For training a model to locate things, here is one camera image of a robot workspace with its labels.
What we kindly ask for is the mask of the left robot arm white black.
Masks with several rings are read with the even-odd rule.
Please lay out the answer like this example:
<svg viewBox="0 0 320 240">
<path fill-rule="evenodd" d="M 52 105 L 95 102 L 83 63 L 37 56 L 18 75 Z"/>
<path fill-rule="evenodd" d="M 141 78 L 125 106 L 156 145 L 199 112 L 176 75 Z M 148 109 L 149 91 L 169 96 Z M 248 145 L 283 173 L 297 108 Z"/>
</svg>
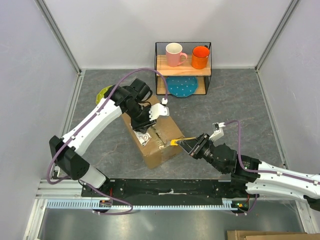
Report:
<svg viewBox="0 0 320 240">
<path fill-rule="evenodd" d="M 134 131 L 145 134 L 156 124 L 150 119 L 150 87 L 135 79 L 130 85 L 111 85 L 96 96 L 96 107 L 76 127 L 61 138 L 53 136 L 49 141 L 52 157 L 67 177 L 92 186 L 99 197 L 110 191 L 109 179 L 83 159 L 93 140 L 115 119 L 127 114 Z"/>
</svg>

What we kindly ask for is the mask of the yellow utility knife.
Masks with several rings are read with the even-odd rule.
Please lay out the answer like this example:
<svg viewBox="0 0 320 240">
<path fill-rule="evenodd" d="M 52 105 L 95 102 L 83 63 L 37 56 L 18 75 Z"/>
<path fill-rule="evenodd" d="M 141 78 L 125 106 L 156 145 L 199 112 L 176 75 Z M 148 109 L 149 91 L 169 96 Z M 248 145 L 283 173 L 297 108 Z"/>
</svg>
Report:
<svg viewBox="0 0 320 240">
<path fill-rule="evenodd" d="M 185 138 L 178 138 L 178 139 L 172 139 L 168 142 L 168 146 L 178 146 L 179 142 L 186 141 L 186 140 L 193 140 L 196 137 L 185 137 Z"/>
</svg>

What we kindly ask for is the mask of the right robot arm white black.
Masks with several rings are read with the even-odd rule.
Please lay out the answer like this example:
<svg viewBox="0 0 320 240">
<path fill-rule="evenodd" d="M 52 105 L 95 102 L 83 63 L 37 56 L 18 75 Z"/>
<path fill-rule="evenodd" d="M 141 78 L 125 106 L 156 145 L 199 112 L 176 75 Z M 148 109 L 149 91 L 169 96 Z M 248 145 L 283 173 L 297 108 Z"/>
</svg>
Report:
<svg viewBox="0 0 320 240">
<path fill-rule="evenodd" d="M 276 167 L 257 158 L 240 155 L 226 144 L 215 145 L 209 135 L 177 140 L 189 156 L 204 159 L 221 174 L 230 174 L 229 191 L 235 197 L 249 195 L 280 196 L 307 202 L 320 209 L 320 176 Z"/>
</svg>

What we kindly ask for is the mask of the brown cardboard express box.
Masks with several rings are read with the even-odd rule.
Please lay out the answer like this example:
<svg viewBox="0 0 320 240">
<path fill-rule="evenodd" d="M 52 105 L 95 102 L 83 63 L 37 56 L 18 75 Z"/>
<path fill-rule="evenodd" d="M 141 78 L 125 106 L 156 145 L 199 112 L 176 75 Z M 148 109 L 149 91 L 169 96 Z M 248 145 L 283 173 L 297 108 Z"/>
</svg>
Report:
<svg viewBox="0 0 320 240">
<path fill-rule="evenodd" d="M 179 146 L 167 145 L 171 140 L 185 137 L 172 117 L 159 117 L 145 134 L 133 131 L 128 114 L 124 113 L 122 119 L 149 169 L 158 167 L 182 152 Z"/>
</svg>

